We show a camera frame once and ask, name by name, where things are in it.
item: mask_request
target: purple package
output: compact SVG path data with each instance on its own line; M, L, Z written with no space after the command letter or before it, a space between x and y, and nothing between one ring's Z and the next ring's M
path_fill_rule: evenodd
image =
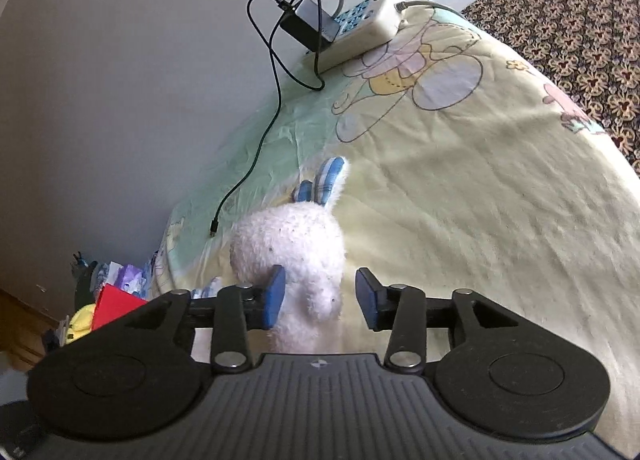
M124 292L139 297L142 283L142 270L135 265L125 265L118 272L118 278L114 286L117 286Z

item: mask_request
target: white stuffed bunny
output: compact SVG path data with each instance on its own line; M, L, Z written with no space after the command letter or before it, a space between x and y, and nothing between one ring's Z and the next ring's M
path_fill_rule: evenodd
M293 203L254 213L234 228L230 258L238 281L263 283L276 264L286 272L284 300L270 334L275 352L339 351L344 241L331 208L347 173L344 158L330 158L313 185L305 180L296 188Z

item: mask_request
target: brown patterned rug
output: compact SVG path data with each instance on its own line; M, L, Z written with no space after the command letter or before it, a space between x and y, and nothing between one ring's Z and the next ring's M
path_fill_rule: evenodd
M640 0L477 0L464 15L609 133L640 174Z

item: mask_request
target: blue striped bunny ear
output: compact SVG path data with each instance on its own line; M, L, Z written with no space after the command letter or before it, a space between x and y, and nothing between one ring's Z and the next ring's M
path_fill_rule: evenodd
M314 199L329 211L334 208L349 174L349 163L341 156L328 158L322 163L314 182Z
M292 202L311 202L313 200L313 185L310 180L302 183L291 192Z

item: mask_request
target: black power adapter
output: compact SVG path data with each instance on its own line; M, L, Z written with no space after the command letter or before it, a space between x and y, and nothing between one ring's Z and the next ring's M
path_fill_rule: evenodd
M320 51L334 41L340 30L340 23L321 9L322 41ZM318 4L313 0L300 0L287 7L280 20L280 27L291 37L297 39L311 52L318 50Z

